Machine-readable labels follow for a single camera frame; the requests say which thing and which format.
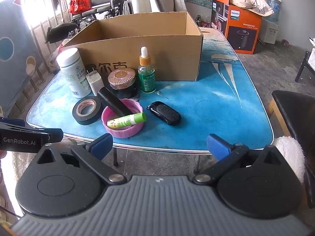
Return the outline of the black electrical tape roll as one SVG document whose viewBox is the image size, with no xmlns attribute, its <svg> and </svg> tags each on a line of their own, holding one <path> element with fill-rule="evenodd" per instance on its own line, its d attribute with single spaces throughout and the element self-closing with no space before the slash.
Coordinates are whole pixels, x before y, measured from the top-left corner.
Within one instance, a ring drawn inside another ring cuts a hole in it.
<svg viewBox="0 0 315 236">
<path fill-rule="evenodd" d="M 79 100 L 72 110 L 72 116 L 80 125 L 90 125 L 101 118 L 103 104 L 96 96 L 87 96 Z"/>
</svg>

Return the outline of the green lip balm stick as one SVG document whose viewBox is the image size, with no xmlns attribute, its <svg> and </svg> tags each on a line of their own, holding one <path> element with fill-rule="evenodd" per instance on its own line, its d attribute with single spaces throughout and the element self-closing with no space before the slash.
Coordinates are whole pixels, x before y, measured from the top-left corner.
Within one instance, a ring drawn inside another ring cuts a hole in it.
<svg viewBox="0 0 315 236">
<path fill-rule="evenodd" d="M 117 129 L 127 126 L 133 126 L 139 123 L 146 122 L 146 114 L 144 112 L 131 114 L 124 117 L 115 118 L 107 121 L 106 125 L 108 128 Z"/>
</svg>

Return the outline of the black cylindrical tube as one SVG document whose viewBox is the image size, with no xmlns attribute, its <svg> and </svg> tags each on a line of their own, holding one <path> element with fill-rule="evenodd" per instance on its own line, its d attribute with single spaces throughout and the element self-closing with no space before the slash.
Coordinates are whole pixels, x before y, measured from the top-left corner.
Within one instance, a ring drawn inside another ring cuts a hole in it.
<svg viewBox="0 0 315 236">
<path fill-rule="evenodd" d="M 101 101 L 109 107 L 114 114 L 119 117 L 124 117 L 132 114 L 132 111 L 120 101 L 107 87 L 102 87 L 97 96 Z"/>
</svg>

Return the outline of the pink plastic lid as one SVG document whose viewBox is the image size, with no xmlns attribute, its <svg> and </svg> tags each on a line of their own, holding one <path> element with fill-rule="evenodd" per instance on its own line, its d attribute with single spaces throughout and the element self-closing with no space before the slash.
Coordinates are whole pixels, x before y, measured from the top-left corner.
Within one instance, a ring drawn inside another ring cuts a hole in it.
<svg viewBox="0 0 315 236">
<path fill-rule="evenodd" d="M 139 104 L 139 102 L 132 100 L 132 99 L 122 99 L 121 100 L 123 104 L 125 104 L 131 111 L 132 114 L 144 112 L 142 106 Z M 110 133 L 113 137 L 116 138 L 128 138 L 136 135 L 144 126 L 144 123 L 139 123 L 133 126 L 127 126 L 123 128 L 117 128 L 117 129 L 111 129 L 108 128 L 106 123 L 109 120 L 113 120 L 115 118 L 119 118 L 114 112 L 109 108 L 106 107 L 103 110 L 103 113 L 101 115 L 101 120 L 103 123 L 103 126 L 105 127 L 105 130 Z"/>
</svg>

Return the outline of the black car key fob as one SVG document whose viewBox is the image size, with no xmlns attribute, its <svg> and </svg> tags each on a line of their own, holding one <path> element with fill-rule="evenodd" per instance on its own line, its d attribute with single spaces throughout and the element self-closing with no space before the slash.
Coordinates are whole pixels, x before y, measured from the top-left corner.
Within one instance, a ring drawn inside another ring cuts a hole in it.
<svg viewBox="0 0 315 236">
<path fill-rule="evenodd" d="M 178 125 L 181 121 L 181 115 L 161 101 L 152 102 L 146 109 L 168 125 Z"/>
</svg>

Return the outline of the rose gold lid jar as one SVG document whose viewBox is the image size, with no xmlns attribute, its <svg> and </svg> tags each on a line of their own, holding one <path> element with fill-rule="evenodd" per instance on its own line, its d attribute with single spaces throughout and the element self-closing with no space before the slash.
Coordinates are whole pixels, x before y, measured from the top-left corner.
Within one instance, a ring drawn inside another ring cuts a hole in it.
<svg viewBox="0 0 315 236">
<path fill-rule="evenodd" d="M 115 69 L 107 79 L 117 98 L 130 99 L 137 95 L 136 72 L 132 68 Z"/>
</svg>

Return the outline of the white supplement bottle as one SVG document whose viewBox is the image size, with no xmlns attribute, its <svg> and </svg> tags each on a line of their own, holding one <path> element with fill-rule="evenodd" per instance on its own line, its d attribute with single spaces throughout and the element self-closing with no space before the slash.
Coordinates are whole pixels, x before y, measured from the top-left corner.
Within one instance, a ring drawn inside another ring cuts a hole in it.
<svg viewBox="0 0 315 236">
<path fill-rule="evenodd" d="M 56 58 L 61 73 L 73 95 L 80 99 L 91 93 L 86 69 L 76 47 L 63 50 Z"/>
</svg>

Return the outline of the green dropper bottle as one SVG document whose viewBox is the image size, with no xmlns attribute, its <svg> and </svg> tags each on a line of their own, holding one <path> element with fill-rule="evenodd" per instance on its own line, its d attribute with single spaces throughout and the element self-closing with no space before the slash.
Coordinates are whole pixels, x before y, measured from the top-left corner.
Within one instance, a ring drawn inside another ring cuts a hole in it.
<svg viewBox="0 0 315 236">
<path fill-rule="evenodd" d="M 155 92 L 155 69 L 145 46 L 140 49 L 138 78 L 142 92 L 147 94 Z"/>
</svg>

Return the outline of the white towel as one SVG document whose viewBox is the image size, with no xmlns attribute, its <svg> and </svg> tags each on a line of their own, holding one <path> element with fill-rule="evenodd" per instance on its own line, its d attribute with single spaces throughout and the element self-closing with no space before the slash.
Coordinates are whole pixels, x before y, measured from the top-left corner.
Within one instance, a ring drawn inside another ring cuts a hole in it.
<svg viewBox="0 0 315 236">
<path fill-rule="evenodd" d="M 290 136 L 282 136 L 276 138 L 273 145 L 276 146 L 279 152 L 283 155 L 301 184 L 303 184 L 305 157 L 303 155 L 302 147 L 298 141 Z"/>
</svg>

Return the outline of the brown cardboard box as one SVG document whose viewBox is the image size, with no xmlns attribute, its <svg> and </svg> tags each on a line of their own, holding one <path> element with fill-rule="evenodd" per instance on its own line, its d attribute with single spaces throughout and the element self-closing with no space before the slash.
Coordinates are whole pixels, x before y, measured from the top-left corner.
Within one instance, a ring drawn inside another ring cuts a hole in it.
<svg viewBox="0 0 315 236">
<path fill-rule="evenodd" d="M 139 66 L 147 47 L 157 81 L 196 81 L 203 34 L 188 12 L 156 12 L 96 20 L 76 34 L 63 50 L 78 48 L 88 71 L 103 79 L 118 68 Z"/>
</svg>

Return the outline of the orange Philips appliance box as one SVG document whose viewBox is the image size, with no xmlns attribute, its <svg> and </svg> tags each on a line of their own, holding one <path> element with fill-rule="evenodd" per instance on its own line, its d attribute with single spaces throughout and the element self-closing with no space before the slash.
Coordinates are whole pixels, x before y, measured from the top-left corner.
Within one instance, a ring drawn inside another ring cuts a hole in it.
<svg viewBox="0 0 315 236">
<path fill-rule="evenodd" d="M 230 0 L 212 0 L 210 27 L 220 31 L 237 53 L 253 54 L 262 17 Z"/>
</svg>

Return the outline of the white water dispenser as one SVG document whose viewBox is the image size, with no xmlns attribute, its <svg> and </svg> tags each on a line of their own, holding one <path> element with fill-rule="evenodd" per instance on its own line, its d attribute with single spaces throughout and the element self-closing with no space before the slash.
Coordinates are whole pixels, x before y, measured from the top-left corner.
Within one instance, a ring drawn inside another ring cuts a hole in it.
<svg viewBox="0 0 315 236">
<path fill-rule="evenodd" d="M 275 44 L 279 31 L 281 0 L 266 0 L 266 2 L 274 13 L 262 19 L 258 38 L 262 43 Z"/>
</svg>

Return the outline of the wheelchair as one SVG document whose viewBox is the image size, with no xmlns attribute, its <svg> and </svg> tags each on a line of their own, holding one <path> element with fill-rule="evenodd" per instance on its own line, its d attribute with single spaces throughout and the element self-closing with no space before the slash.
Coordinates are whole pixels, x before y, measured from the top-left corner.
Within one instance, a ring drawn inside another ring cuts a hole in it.
<svg viewBox="0 0 315 236">
<path fill-rule="evenodd" d="M 96 21 L 96 15 L 98 14 L 103 14 L 105 19 L 133 14 L 133 6 L 130 0 L 89 0 L 89 2 L 89 9 L 83 10 L 83 12 L 71 13 L 70 23 L 61 23 L 56 27 L 49 27 L 45 42 L 57 43 L 74 36 L 83 29 L 83 25 L 88 26 Z"/>
</svg>

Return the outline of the beige bag on box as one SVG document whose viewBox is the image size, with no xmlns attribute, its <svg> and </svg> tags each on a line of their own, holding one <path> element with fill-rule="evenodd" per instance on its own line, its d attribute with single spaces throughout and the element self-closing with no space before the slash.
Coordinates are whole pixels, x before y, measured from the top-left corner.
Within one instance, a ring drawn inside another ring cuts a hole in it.
<svg viewBox="0 0 315 236">
<path fill-rule="evenodd" d="M 272 7 L 268 5 L 266 0 L 230 0 L 230 3 L 262 17 L 268 17 L 274 13 Z"/>
</svg>

